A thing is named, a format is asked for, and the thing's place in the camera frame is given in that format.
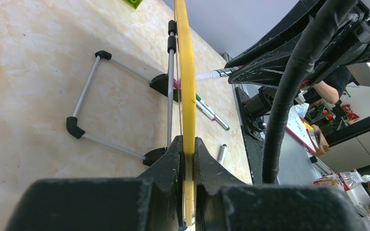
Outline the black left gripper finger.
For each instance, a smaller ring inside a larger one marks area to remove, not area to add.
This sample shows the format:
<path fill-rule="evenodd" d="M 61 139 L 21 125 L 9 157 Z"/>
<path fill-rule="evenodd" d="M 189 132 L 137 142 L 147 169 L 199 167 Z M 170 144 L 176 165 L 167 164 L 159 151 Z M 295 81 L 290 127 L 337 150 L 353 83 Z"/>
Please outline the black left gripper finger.
<path fill-rule="evenodd" d="M 271 52 L 299 35 L 308 25 L 309 16 L 315 15 L 324 0 L 300 0 L 267 34 L 250 48 L 243 51 L 225 65 L 225 68 L 245 65 Z"/>
<path fill-rule="evenodd" d="M 230 231 L 233 201 L 228 187 L 246 183 L 231 174 L 209 153 L 202 138 L 195 138 L 194 170 L 195 217 L 197 231 Z"/>
<path fill-rule="evenodd" d="M 165 154 L 137 178 L 146 189 L 138 206 L 140 230 L 179 230 L 183 226 L 183 137 L 176 136 Z"/>
<path fill-rule="evenodd" d="M 270 88 L 277 88 L 280 79 L 286 69 L 287 62 L 291 57 L 301 33 L 275 50 L 268 52 L 253 61 L 241 65 L 241 68 L 228 77 L 229 84 L 255 84 Z M 313 72 L 303 80 L 304 86 L 312 86 L 319 83 L 333 71 L 332 63 L 338 58 L 339 33 L 336 33 L 322 53 L 315 60 Z"/>

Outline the yellow framed whiteboard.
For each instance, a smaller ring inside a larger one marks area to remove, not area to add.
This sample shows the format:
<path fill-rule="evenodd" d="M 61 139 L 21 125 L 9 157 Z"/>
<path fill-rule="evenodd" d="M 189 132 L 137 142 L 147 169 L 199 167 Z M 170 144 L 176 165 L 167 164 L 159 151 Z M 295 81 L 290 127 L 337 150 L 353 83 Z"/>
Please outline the yellow framed whiteboard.
<path fill-rule="evenodd" d="M 193 44 L 186 3 L 175 0 L 174 15 L 177 24 L 177 52 L 179 54 L 182 97 L 182 130 L 184 153 L 184 199 L 186 225 L 192 225 L 194 210 L 194 154 L 196 131 L 196 73 Z"/>

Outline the person forearm in background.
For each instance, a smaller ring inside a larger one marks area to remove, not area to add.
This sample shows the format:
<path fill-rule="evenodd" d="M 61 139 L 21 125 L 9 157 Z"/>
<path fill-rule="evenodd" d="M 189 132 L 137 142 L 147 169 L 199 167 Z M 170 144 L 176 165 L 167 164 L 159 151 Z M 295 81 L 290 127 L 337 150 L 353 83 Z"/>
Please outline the person forearm in background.
<path fill-rule="evenodd" d="M 340 99 L 338 90 L 328 85 L 324 81 L 320 81 L 319 83 L 315 84 L 313 88 L 322 99 L 330 104 L 336 104 Z"/>

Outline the black whiteboard marker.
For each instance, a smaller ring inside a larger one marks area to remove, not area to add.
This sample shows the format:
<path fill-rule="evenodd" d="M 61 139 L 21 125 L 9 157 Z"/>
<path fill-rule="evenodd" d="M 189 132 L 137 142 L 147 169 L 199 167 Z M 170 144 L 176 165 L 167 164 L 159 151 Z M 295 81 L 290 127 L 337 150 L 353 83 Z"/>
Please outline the black whiteboard marker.
<path fill-rule="evenodd" d="M 217 161 L 220 165 L 224 164 L 226 153 L 227 153 L 227 145 L 223 144 L 220 147 L 219 154 L 218 154 L 218 159 L 217 159 Z"/>

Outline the purple whiteboard marker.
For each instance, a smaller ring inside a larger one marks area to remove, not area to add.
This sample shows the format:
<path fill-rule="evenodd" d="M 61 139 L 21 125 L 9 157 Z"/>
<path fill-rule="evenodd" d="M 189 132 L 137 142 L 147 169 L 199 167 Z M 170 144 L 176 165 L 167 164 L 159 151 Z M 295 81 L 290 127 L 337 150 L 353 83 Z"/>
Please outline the purple whiteboard marker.
<path fill-rule="evenodd" d="M 178 87 L 178 82 L 177 80 L 174 80 L 174 83 L 173 83 L 174 87 L 178 90 L 179 87 Z M 202 112 L 204 113 L 211 121 L 215 121 L 216 120 L 216 117 L 211 113 L 209 112 L 199 101 L 196 101 L 196 107 Z"/>

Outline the green whiteboard marker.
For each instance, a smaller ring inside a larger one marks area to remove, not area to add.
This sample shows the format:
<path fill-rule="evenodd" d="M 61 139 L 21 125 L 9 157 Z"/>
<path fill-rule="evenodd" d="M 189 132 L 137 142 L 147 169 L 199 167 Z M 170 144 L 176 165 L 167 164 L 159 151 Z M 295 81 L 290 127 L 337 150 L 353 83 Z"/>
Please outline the green whiteboard marker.
<path fill-rule="evenodd" d="M 203 100 L 196 94 L 196 100 L 203 106 L 207 111 L 209 111 L 213 116 L 214 120 L 217 121 L 225 130 L 230 130 L 230 126 L 226 124 Z"/>

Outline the green white toy brick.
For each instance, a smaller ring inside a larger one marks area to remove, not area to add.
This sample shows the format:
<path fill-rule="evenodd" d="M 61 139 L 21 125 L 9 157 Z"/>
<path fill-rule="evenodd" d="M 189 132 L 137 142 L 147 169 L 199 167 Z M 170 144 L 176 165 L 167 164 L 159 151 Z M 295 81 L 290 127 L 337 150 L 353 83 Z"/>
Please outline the green white toy brick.
<path fill-rule="evenodd" d="M 123 0 L 125 3 L 127 3 L 129 6 L 131 6 L 133 9 L 137 9 L 139 5 L 142 3 L 142 0 Z"/>

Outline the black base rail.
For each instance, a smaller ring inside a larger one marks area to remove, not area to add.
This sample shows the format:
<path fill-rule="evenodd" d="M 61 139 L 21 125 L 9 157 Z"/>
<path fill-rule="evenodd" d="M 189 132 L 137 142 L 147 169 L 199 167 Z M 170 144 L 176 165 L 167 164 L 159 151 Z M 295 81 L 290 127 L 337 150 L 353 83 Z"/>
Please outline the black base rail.
<path fill-rule="evenodd" d="M 235 87 L 234 92 L 241 124 L 243 142 L 250 168 L 250 176 L 254 185 L 260 185 L 263 183 L 262 158 L 264 139 L 262 138 L 257 126 L 254 125 L 254 120 L 250 118 L 245 110 L 245 102 L 250 99 L 249 96 L 240 87 Z"/>

